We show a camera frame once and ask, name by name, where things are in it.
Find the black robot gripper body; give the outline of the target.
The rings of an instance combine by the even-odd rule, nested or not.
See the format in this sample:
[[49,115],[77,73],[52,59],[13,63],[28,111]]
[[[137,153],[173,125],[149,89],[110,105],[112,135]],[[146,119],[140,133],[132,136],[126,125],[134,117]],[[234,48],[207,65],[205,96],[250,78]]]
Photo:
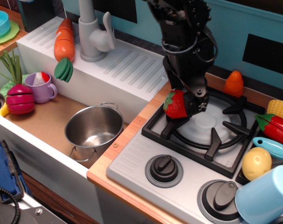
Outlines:
[[173,89],[185,88],[199,98],[207,94],[205,73],[210,63],[199,59],[196,54],[167,54],[163,66]]

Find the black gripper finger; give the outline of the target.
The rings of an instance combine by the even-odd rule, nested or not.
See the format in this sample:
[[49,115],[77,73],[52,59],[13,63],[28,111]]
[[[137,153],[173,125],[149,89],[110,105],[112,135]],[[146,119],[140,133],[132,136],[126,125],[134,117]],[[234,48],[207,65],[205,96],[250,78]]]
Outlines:
[[183,95],[186,114],[188,117],[192,117],[200,112],[205,112],[207,109],[209,96],[197,97],[191,92],[186,92]]

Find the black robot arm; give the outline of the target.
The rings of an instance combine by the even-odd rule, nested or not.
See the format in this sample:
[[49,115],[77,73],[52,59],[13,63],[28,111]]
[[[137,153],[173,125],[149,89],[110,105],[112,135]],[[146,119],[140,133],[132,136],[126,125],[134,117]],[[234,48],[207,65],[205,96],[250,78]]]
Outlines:
[[172,88],[164,112],[179,119],[205,111],[209,100],[205,74],[218,55],[207,27],[211,8],[203,0],[149,0],[147,4],[160,25],[166,54],[163,66]]

